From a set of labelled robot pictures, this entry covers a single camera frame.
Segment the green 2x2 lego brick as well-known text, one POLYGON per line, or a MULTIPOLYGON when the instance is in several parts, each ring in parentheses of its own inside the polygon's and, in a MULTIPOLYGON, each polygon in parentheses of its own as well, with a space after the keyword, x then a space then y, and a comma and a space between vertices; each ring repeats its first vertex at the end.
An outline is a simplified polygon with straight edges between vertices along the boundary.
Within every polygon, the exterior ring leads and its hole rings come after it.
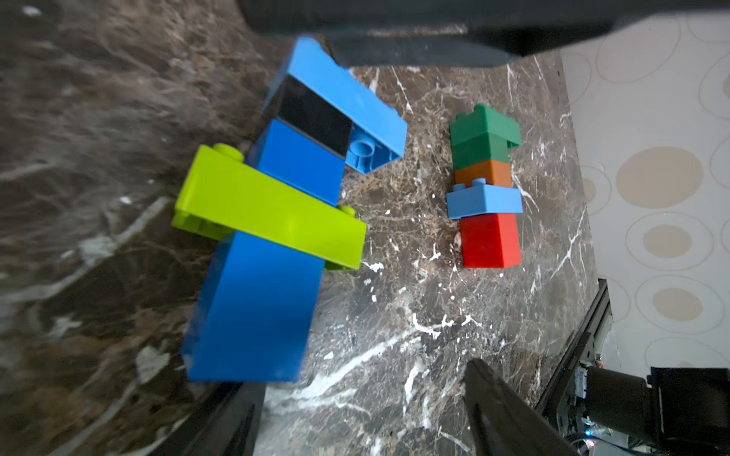
POLYGON ((486 133, 452 146, 454 170, 490 160, 509 163, 509 146, 505 139, 486 133))

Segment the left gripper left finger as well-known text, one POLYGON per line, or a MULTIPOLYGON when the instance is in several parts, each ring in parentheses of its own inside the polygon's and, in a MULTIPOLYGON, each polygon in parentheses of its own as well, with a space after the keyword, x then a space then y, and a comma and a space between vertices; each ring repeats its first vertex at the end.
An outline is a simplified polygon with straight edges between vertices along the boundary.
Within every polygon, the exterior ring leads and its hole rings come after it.
POLYGON ((153 455, 252 455, 262 420, 266 385, 222 383, 153 455))

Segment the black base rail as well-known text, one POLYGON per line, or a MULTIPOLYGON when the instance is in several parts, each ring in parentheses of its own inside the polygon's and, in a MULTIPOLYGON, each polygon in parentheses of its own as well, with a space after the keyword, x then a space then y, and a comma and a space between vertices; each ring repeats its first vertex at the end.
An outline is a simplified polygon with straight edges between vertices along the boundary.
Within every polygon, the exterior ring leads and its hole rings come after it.
POLYGON ((601 351, 613 329, 608 281, 599 289, 579 329, 571 336, 563 356, 535 409, 580 455, 594 453, 593 423, 587 415, 587 370, 603 365, 601 351))

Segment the red 2x2 lego brick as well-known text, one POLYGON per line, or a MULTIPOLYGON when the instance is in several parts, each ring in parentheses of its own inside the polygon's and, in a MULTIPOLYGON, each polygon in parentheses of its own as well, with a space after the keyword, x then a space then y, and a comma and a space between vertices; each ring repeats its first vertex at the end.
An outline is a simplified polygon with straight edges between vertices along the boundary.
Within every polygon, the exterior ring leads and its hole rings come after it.
POLYGON ((462 218, 459 225, 465 268, 505 269, 522 262, 515 214, 462 218))

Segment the orange 2x2 lego brick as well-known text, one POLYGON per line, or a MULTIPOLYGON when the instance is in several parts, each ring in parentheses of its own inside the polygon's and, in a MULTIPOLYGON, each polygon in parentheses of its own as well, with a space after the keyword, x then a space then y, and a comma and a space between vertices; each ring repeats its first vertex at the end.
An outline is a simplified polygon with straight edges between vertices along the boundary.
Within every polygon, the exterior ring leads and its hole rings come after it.
POLYGON ((477 179, 484 179, 487 184, 501 187, 513 186, 511 166, 496 160, 481 161, 476 165, 458 169, 454 171, 454 179, 456 184, 465 184, 468 187, 477 179))

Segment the light blue 2x4 lego brick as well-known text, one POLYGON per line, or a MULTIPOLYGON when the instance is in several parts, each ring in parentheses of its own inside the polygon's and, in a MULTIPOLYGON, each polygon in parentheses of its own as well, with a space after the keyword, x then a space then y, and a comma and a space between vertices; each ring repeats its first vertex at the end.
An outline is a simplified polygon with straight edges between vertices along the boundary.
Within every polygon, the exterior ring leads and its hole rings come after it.
POLYGON ((473 180, 471 187, 456 184, 447 195, 451 220, 486 214, 522 214, 523 202, 516 188, 487 184, 484 178, 473 180))
POLYGON ((408 124, 313 38, 294 43, 262 114, 293 127, 362 175, 405 155, 408 124))

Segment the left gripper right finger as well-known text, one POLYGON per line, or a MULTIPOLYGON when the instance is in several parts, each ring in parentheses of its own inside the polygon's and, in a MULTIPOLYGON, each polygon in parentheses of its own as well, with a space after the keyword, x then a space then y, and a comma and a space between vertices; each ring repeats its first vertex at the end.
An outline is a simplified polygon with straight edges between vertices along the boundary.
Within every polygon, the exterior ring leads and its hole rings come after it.
POLYGON ((561 437, 483 360, 466 368, 465 405, 478 455, 568 455, 578 451, 561 437))

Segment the blue 2x2 lego brick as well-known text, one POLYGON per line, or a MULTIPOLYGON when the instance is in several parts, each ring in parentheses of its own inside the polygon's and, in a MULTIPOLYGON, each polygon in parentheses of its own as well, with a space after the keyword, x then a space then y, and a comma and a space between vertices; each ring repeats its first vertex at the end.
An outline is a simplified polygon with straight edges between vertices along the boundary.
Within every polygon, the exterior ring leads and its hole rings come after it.
POLYGON ((345 161, 286 123, 273 120, 244 162, 313 198, 338 205, 345 161))
POLYGON ((324 261, 237 232, 209 265, 181 355, 193 382, 296 382, 324 261))

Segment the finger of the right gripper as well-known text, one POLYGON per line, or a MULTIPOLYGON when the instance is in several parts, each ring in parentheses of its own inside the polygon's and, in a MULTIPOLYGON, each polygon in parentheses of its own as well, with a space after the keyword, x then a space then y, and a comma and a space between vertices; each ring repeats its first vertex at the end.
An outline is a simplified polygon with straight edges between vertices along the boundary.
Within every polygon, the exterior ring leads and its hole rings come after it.
POLYGON ((494 68, 602 37, 652 15, 726 1, 241 1, 251 30, 320 35, 344 67, 494 68))

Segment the lime green 2x4 lego brick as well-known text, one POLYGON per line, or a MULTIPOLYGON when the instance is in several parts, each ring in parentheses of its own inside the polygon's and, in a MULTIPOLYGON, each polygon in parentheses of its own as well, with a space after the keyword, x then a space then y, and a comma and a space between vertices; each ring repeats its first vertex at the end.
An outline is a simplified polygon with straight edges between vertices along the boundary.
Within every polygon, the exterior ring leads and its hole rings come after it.
POLYGON ((243 162, 227 144, 200 146, 175 204, 172 226, 215 241, 243 232, 326 261, 361 266, 367 224, 243 162))

